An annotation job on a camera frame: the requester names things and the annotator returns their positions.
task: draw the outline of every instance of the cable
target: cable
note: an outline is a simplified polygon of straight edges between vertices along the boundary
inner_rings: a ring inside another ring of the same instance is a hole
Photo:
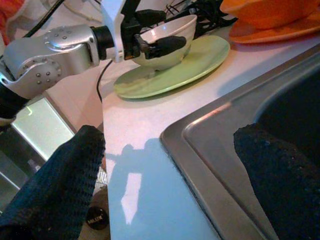
[[[177,13],[180,13],[180,11],[178,9],[176,9],[174,6],[169,6],[169,8],[175,10]]]
[[[97,4],[101,5],[101,2],[99,2],[98,0],[93,0],[95,1]]]
[[[100,82],[101,82],[102,77],[104,76],[106,70],[109,68],[109,66],[110,66],[112,63],[113,63],[113,61],[111,60],[111,61],[104,67],[104,69],[102,70],[102,72],[101,72],[101,74],[100,74],[100,76],[99,76],[98,81],[96,82],[96,92],[98,93],[98,97],[99,97],[101,103],[102,103],[102,96],[101,96],[100,89],[99,89],[99,87],[100,87]]]
[[[48,21],[48,19],[52,16],[52,14],[55,13],[55,11],[58,9],[58,7],[64,2],[65,0],[57,0],[55,4],[50,8],[50,10],[42,17],[42,19],[38,22],[36,26],[34,26],[26,35],[24,35],[24,38],[30,38],[32,37],[42,26]]]
[[[171,6],[172,4],[174,4],[176,0],[172,0],[172,2],[170,4],[165,5],[165,9],[163,11],[166,11],[166,13],[168,12],[167,6]]]
[[[168,12],[170,12],[172,15],[175,15],[175,14],[170,10],[170,8],[168,7],[168,5],[165,6],[165,7],[166,7],[166,9],[168,10]]]

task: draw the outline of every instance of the sink basin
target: sink basin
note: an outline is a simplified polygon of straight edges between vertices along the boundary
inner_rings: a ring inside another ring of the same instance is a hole
[[[260,123],[319,166],[320,44],[169,126],[161,139],[224,240],[279,239],[233,134]]]
[[[320,71],[272,99],[257,122],[320,167]]]

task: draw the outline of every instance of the green plate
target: green plate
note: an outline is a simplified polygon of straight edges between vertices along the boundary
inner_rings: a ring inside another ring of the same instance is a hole
[[[198,38],[192,42],[189,54],[180,64],[163,71],[140,66],[119,77],[114,90],[126,99],[147,98],[171,91],[219,67],[229,51],[229,43],[221,37]]]

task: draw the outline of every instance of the orange bowl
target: orange bowl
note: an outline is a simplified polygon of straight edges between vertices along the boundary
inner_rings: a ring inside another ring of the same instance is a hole
[[[277,28],[314,12],[320,0],[224,0],[221,11],[257,29]]]

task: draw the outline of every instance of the kitchen counter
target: kitchen counter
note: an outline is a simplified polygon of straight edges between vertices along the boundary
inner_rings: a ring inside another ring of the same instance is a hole
[[[229,28],[214,35],[228,39]],[[160,141],[172,123],[320,42],[313,34],[285,42],[231,44],[211,74],[172,92],[125,100],[113,92],[121,74],[137,67],[113,64],[101,92],[106,139],[110,227],[113,240],[215,240],[218,234]]]

